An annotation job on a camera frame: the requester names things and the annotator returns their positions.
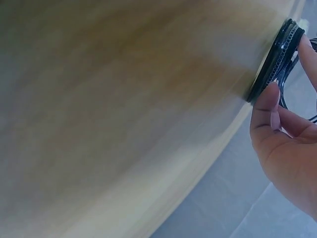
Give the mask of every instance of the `white floor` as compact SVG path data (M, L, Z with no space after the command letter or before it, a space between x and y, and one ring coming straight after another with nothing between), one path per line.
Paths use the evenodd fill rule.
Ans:
M307 0L303 18L316 37L317 6ZM316 112L316 93L300 65L285 100L301 116ZM310 238L317 224L266 179L249 137L250 116L204 178L152 238Z

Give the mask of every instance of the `hand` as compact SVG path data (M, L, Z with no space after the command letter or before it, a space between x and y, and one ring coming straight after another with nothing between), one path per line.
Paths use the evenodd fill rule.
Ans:
M317 90L317 53L306 35L298 54ZM317 221L317 125L279 106L279 96L277 84L270 83L255 103L252 144L275 187Z

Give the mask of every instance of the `black cable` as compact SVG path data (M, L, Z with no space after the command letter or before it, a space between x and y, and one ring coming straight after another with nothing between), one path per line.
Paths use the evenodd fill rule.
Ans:
M317 38L311 39L310 42L312 44L313 49L317 52ZM287 77L289 76L292 69L295 67L298 60L299 60L299 57L297 55L293 61L288 62L288 64L277 74L277 77L276 77L276 82L281 92L279 104L283 108L286 108L286 109L288 108L286 106L285 99L284 99L284 85L285 85ZM313 123L317 123L317 115L310 118L309 121Z

